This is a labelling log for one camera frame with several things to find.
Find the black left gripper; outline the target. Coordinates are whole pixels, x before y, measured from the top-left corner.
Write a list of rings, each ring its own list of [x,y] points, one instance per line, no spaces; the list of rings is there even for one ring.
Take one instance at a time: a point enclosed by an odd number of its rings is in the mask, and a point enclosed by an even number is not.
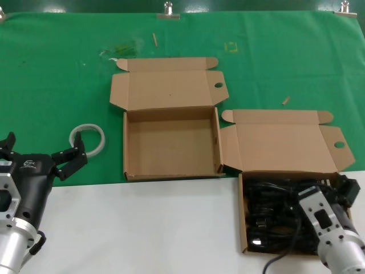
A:
[[[1,140],[1,159],[13,159],[15,142],[16,137],[13,132],[10,132],[6,139]],[[65,181],[87,163],[80,132],[75,135],[73,147],[52,154],[52,158],[46,154],[18,155],[15,158],[14,176],[21,201],[15,217],[39,229],[55,176]]]

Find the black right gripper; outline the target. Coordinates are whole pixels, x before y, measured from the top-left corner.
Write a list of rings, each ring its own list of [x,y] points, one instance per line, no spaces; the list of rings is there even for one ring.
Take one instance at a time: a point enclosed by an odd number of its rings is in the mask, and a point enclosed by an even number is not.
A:
[[[338,176],[337,188],[327,186],[325,190],[325,198],[342,228],[355,233],[357,230],[350,219],[348,209],[353,205],[359,191],[358,181],[348,178],[346,175]]]

